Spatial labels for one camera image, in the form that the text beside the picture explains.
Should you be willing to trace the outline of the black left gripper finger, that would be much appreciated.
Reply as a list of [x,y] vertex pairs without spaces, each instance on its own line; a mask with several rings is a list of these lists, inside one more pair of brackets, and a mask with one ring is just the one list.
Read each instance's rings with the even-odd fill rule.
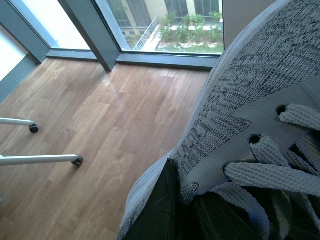
[[255,231],[240,213],[216,193],[178,199],[176,163],[167,159],[141,214],[128,230],[130,240],[253,240]]

